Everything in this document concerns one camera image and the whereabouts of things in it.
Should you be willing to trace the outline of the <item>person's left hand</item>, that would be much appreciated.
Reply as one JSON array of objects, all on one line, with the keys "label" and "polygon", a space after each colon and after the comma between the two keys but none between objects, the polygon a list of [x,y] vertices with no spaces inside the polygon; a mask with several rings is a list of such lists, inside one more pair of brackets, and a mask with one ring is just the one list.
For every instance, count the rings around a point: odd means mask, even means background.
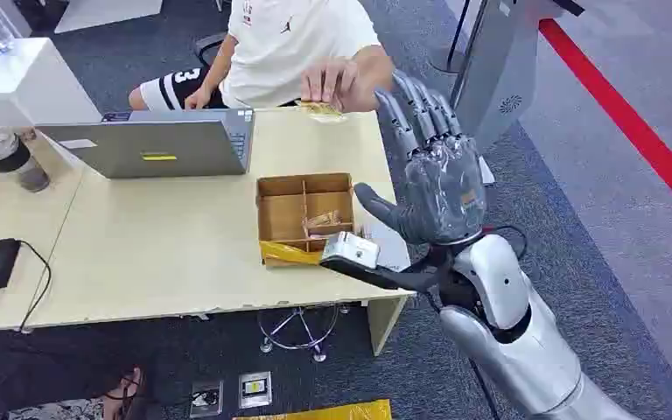
[{"label": "person's left hand", "polygon": [[378,81],[370,65],[357,59],[322,59],[302,74],[300,99],[331,105],[341,113],[368,112],[377,107]]}]

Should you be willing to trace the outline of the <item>person's right hand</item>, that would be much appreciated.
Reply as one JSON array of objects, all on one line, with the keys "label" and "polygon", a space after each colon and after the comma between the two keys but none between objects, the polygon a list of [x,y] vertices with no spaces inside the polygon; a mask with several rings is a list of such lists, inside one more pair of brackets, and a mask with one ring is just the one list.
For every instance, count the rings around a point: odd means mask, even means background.
[{"label": "person's right hand", "polygon": [[203,109],[211,101],[212,94],[213,92],[206,87],[196,89],[185,98],[185,109]]}]

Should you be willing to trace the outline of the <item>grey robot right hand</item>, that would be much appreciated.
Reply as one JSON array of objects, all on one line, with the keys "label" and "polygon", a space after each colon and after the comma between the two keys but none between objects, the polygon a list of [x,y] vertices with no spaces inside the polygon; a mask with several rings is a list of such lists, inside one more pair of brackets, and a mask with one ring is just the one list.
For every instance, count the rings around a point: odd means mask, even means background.
[{"label": "grey robot right hand", "polygon": [[397,99],[378,89],[395,140],[406,158],[406,202],[393,204],[365,183],[353,192],[362,207],[406,242],[452,245],[480,234],[486,205],[479,154],[446,98],[420,80],[395,70],[392,77],[412,107],[412,127]]}]

